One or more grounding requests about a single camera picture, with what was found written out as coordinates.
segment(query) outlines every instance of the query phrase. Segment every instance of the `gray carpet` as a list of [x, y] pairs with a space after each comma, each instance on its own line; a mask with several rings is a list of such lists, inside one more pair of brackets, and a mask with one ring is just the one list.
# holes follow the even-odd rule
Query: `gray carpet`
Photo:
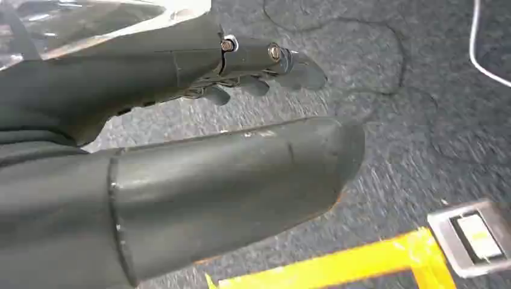
[[[472, 0], [217, 0], [233, 34], [304, 51], [327, 72], [320, 92], [274, 84], [253, 98], [173, 101], [111, 120], [95, 151], [211, 134], [303, 116], [366, 123], [366, 161], [336, 208], [289, 232], [148, 281], [143, 289], [204, 288], [256, 272], [392, 237], [425, 225], [427, 213], [489, 197], [511, 200], [511, 89], [468, 60]], [[511, 2], [484, 1], [479, 56], [511, 76]], [[457, 279], [458, 288], [511, 288], [511, 274]], [[341, 288], [416, 288], [410, 273]]]

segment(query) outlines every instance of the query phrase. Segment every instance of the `black cable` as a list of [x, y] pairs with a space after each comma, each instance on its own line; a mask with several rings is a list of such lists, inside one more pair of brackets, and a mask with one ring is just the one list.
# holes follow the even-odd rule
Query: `black cable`
[[[421, 90], [416, 87], [411, 87], [411, 86], [405, 85], [404, 80], [405, 80], [405, 75], [407, 72], [407, 68], [408, 68], [410, 59], [409, 59], [409, 56], [407, 55], [407, 51], [403, 44], [403, 34], [400, 31], [398, 31], [396, 28], [390, 26], [386, 21], [371, 21], [371, 20], [358, 19], [358, 18], [354, 18], [354, 17], [351, 18], [351, 17], [336, 16], [336, 17], [332, 17], [331, 19], [327, 19], [321, 23], [318, 23], [318, 24], [315, 24], [312, 26], [308, 26], [305, 28], [289, 28], [289, 27], [286, 27], [286, 26], [278, 23], [277, 21], [273, 20], [273, 18], [268, 13], [267, 6], [268, 6], [268, 0], [263, 0], [262, 12], [263, 12], [264, 17], [268, 21], [270, 21], [273, 25], [275, 25], [276, 27], [278, 27], [288, 33], [292, 33], [292, 34], [303, 34], [303, 33], [314, 32], [314, 31], [317, 31], [317, 30], [320, 30], [320, 29], [326, 27], [329, 24], [335, 23], [335, 22], [360, 23], [360, 24], [365, 24], [365, 25], [369, 25], [369, 26], [373, 26], [373, 27], [385, 28], [385, 29], [389, 30], [395, 39], [395, 42], [396, 42], [396, 45], [398, 48], [398, 53], [401, 56], [400, 69], [395, 76], [396, 85], [394, 87], [392, 87], [388, 92], [380, 91], [380, 90], [373, 89], [370, 87], [359, 87], [359, 88], [354, 88], [354, 89], [349, 89], [349, 90], [343, 90], [342, 95], [348, 95], [348, 94], [352, 94], [352, 93], [372, 93], [375, 95], [388, 97], [391, 101], [395, 101], [396, 99], [394, 98], [394, 96], [399, 94], [403, 89], [415, 90], [416, 92], [419, 92], [422, 96], [425, 96], [427, 99], [429, 99], [435, 107], [435, 115], [433, 118], [430, 118], [429, 116], [427, 116], [427, 114], [424, 114], [424, 119], [426, 120], [426, 126], [428, 128], [428, 131], [427, 131], [428, 148], [433, 152], [433, 155], [435, 155], [437, 158], [443, 159], [444, 161], [447, 161], [449, 163], [454, 163], [454, 164], [466, 164], [466, 165], [484, 166], [484, 167], [487, 167], [487, 166], [510, 167], [511, 166], [511, 161], [506, 161], [506, 162], [474, 161], [474, 160], [468, 160], [468, 159], [464, 159], [464, 158], [454, 156], [454, 155], [448, 155], [442, 151], [442, 149], [440, 148], [440, 146], [438, 144], [438, 141], [434, 137], [436, 134], [435, 127], [436, 127], [436, 120], [438, 118], [439, 104], [438, 104], [437, 100], [431, 95], [431, 93], [429, 93], [425, 90]], [[375, 101], [376, 101], [376, 99], [373, 99], [373, 101], [371, 102], [371, 107]], [[334, 103], [334, 115], [336, 117], [338, 116], [337, 114], [338, 114], [340, 105], [342, 105], [340, 102]], [[365, 124], [369, 121], [376, 121], [375, 119], [373, 119], [376, 112], [377, 112], [377, 108], [374, 108], [367, 116], [364, 116], [362, 120], [359, 120], [359, 122]]]

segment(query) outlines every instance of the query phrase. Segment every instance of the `robotic finger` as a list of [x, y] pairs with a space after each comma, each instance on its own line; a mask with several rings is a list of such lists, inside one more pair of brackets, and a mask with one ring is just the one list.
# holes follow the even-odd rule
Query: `robotic finger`
[[212, 97], [209, 85], [240, 87], [251, 95], [264, 96], [269, 90], [267, 81], [275, 80], [291, 90], [319, 90], [327, 82], [323, 70], [310, 57], [274, 42], [228, 35], [221, 41], [221, 48], [222, 66], [213, 76], [199, 79], [193, 89], [185, 92], [185, 97], [205, 97], [223, 105], [227, 102], [218, 101], [217, 93]]

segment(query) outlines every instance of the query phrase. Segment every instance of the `white cable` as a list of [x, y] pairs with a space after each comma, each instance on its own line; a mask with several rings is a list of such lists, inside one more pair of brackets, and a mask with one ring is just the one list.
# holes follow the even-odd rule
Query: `white cable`
[[470, 47], [469, 47], [469, 54], [470, 54], [470, 61], [472, 64], [477, 68], [481, 73], [488, 76], [489, 78], [498, 81], [505, 86], [511, 87], [511, 81], [506, 80], [498, 75], [493, 74], [492, 72], [488, 71], [486, 68], [481, 66], [479, 62], [477, 62], [477, 58], [475, 56], [475, 49], [477, 46], [477, 31], [479, 30], [479, 18], [481, 17], [481, 0], [474, 0], [474, 15], [472, 18], [472, 28], [470, 29]]

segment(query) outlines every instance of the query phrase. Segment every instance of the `metal screw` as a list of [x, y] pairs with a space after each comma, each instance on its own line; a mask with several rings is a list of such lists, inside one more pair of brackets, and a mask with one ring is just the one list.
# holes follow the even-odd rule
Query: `metal screw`
[[280, 60], [280, 47], [278, 47], [278, 45], [276, 45], [276, 44], [271, 44], [270, 47], [268, 48], [268, 54], [275, 62], [279, 61]]
[[234, 43], [231, 40], [228, 39], [222, 40], [220, 46], [222, 47], [222, 50], [225, 52], [234, 51]]

